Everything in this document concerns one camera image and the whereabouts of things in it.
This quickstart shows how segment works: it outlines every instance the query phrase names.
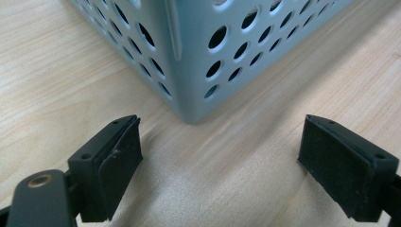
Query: perforated plastic wall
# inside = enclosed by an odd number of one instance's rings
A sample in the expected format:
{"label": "perforated plastic wall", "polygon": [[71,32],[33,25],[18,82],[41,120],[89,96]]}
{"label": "perforated plastic wall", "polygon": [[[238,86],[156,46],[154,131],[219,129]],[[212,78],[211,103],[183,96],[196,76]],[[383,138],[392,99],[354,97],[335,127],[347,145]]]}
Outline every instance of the perforated plastic wall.
{"label": "perforated plastic wall", "polygon": [[71,0],[195,123],[352,0]]}

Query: wooden table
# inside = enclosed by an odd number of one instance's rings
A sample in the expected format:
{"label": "wooden table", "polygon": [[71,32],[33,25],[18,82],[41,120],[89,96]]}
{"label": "wooden table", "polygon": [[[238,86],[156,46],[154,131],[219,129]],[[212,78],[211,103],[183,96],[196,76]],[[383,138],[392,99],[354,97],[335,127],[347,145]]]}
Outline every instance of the wooden table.
{"label": "wooden table", "polygon": [[68,1],[0,1],[0,207],[110,121],[137,114],[144,161],[112,222],[386,226],[348,219],[296,162],[306,114],[401,158],[401,2],[355,1],[197,126],[184,124]]}

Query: light wood surface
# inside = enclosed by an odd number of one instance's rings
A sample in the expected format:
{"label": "light wood surface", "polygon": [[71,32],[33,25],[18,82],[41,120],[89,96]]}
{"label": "light wood surface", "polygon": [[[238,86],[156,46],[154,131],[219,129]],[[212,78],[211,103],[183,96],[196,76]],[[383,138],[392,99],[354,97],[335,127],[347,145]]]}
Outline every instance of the light wood surface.
{"label": "light wood surface", "polygon": [[68,1],[0,1],[0,207],[129,114],[145,159],[113,221],[80,226],[387,226],[348,219],[296,159],[306,114],[401,158],[401,2],[355,1],[190,126]]}

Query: gray plastic basket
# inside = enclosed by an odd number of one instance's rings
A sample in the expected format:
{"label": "gray plastic basket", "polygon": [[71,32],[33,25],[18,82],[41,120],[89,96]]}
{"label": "gray plastic basket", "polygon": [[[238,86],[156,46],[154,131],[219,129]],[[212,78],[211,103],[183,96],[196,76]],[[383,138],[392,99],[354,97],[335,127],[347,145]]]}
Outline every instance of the gray plastic basket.
{"label": "gray plastic basket", "polygon": [[352,0],[71,0],[195,123]]}

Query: wood grain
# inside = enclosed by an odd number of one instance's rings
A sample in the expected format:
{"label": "wood grain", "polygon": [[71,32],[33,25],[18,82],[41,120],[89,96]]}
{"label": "wood grain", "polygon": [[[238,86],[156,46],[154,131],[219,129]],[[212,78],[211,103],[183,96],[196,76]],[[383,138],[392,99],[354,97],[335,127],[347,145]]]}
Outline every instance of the wood grain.
{"label": "wood grain", "polygon": [[306,114],[401,157],[400,37],[400,1],[355,1],[190,126],[68,1],[0,1],[0,207],[138,114],[143,163],[113,221],[81,226],[387,226],[348,219],[296,159]]}

